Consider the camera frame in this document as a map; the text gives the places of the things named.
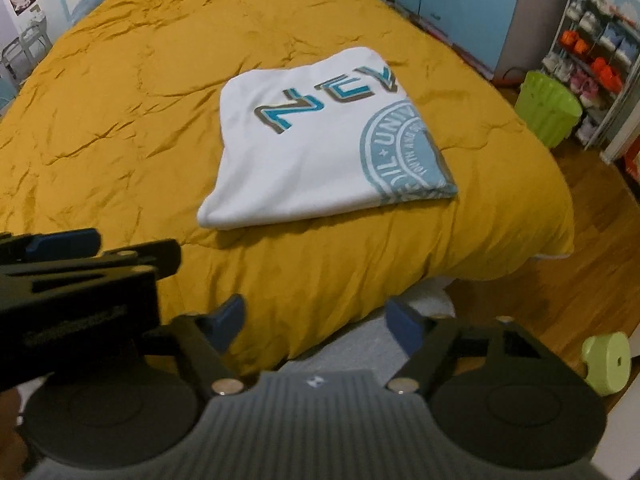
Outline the green tape roll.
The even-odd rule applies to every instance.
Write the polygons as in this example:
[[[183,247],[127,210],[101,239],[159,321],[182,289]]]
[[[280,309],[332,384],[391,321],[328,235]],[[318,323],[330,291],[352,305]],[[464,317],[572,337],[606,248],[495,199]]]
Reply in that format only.
[[[582,344],[586,383],[599,396],[612,396],[626,387],[631,371],[628,337],[616,332],[591,336]]]

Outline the mustard yellow quilt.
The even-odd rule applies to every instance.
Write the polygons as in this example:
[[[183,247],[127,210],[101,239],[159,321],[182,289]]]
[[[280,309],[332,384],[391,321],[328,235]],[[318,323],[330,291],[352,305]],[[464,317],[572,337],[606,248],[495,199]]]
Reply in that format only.
[[[575,232],[548,148],[380,0],[105,0],[2,118],[1,226],[176,240],[163,319],[242,295],[244,374],[426,278],[566,257]]]

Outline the shoe rack with shoes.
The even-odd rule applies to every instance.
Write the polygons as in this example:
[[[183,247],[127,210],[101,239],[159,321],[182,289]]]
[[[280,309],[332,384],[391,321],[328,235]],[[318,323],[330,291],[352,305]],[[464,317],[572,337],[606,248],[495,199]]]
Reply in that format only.
[[[582,146],[610,144],[639,105],[639,0],[567,0],[540,70],[578,99]]]

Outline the green waste bin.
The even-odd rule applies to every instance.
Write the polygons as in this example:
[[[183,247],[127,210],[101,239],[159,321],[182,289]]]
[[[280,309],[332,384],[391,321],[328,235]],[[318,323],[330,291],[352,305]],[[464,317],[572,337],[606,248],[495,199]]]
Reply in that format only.
[[[531,70],[521,84],[515,113],[546,148],[556,148],[570,136],[582,104],[558,80]]]

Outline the grey metal stool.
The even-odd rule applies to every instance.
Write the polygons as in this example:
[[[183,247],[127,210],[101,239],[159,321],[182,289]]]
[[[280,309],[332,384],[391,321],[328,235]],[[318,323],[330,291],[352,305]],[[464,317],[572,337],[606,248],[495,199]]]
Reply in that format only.
[[[9,74],[9,81],[15,87],[21,87],[51,48],[47,19],[31,21],[1,50],[1,65]]]

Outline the white Nevada sweatshirt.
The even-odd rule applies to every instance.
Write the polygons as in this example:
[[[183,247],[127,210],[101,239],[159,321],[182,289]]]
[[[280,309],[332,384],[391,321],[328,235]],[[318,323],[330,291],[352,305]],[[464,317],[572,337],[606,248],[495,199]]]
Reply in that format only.
[[[418,109],[375,51],[250,70],[221,90],[221,160],[198,210],[233,230],[344,214],[458,188]]]

